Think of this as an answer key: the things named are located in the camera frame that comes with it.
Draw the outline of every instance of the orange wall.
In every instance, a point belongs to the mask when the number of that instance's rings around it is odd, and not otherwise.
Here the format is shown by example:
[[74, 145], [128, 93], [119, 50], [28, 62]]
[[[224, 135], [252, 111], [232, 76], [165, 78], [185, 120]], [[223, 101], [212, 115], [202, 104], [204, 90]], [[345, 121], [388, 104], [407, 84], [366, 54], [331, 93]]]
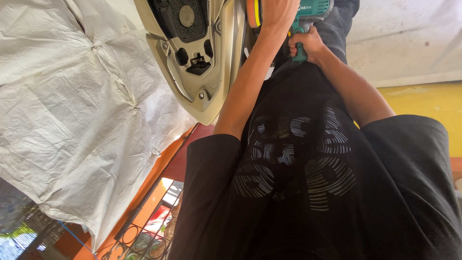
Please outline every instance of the orange wall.
[[[135, 195], [134, 199], [132, 200], [128, 208], [125, 210], [125, 213], [123, 214], [119, 222], [117, 222], [117, 225], [112, 229], [112, 232], [109, 234], [106, 241], [104, 241], [101, 247], [97, 250], [96, 255], [98, 259], [101, 259], [101, 257], [106, 252], [111, 250], [112, 246], [116, 242], [114, 240], [114, 237], [119, 232], [119, 230], [122, 228], [126, 220], [128, 219], [130, 215], [130, 211], [136, 208], [136, 206], [140, 203], [143, 196], [148, 192], [149, 188], [154, 184], [158, 176], [162, 173], [164, 168], [170, 162], [172, 157], [175, 155], [175, 153], [178, 151], [178, 149], [181, 147], [181, 145], [185, 141], [186, 137], [191, 133], [193, 129], [194, 127], [191, 127], [188, 131], [186, 131], [180, 138], [175, 140], [169, 147], [167, 147], [167, 149], [165, 149], [161, 153], [161, 156], [159, 158], [157, 158], [154, 166], [152, 167], [151, 172], [148, 174], [143, 185], [138, 190], [138, 193]], [[141, 226], [145, 224], [146, 220], [151, 216], [155, 207], [158, 205], [163, 195], [165, 194], [166, 192], [165, 187], [168, 188], [170, 186], [170, 184], [168, 184], [168, 181], [171, 181], [171, 180], [163, 179], [162, 182], [156, 187], [151, 197], [146, 201], [145, 205], [143, 206], [143, 208], [141, 209], [141, 211], [135, 218], [134, 224], [141, 225]], [[91, 248], [91, 239], [88, 239], [85, 242], [85, 245], [88, 248]], [[110, 259], [117, 259], [118, 255], [120, 255], [119, 252], [113, 251]], [[94, 260], [95, 258], [85, 247], [81, 247], [81, 249], [79, 250], [79, 252], [75, 255], [73, 259], [74, 260]]]

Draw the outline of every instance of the person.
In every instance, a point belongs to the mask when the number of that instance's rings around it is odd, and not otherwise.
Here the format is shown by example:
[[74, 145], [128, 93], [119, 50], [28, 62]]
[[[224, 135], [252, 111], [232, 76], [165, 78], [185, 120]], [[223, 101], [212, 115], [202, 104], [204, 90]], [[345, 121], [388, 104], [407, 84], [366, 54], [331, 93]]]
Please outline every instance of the person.
[[294, 35], [308, 60], [266, 81], [299, 1], [262, 3], [213, 135], [188, 147], [169, 259], [462, 259], [446, 129], [346, 64], [359, 2]]

